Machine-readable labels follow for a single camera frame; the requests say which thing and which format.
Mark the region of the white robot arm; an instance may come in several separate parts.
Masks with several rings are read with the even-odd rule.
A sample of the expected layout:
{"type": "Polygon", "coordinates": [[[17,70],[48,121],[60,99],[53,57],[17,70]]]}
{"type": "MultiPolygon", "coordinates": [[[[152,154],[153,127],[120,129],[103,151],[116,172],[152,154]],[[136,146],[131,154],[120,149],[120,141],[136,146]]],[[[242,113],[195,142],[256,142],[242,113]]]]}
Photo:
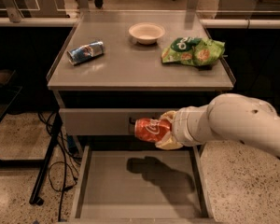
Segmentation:
{"type": "Polygon", "coordinates": [[[160,149],[227,140],[280,159],[280,117],[272,105],[260,99],[225,93],[208,105],[168,111],[161,117],[171,122],[171,130],[156,143],[160,149]]]}

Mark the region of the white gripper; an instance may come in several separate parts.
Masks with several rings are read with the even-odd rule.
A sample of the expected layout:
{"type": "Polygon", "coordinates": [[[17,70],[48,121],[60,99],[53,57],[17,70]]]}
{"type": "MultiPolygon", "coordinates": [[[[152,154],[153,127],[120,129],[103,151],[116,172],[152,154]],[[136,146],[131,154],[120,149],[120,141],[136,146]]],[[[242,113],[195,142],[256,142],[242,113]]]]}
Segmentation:
{"type": "Polygon", "coordinates": [[[160,120],[172,123],[172,133],[168,132],[155,146],[162,150],[173,150],[185,147],[194,147],[213,141],[217,135],[212,132],[208,117],[207,106],[189,106],[167,111],[160,116],[160,120]]]}

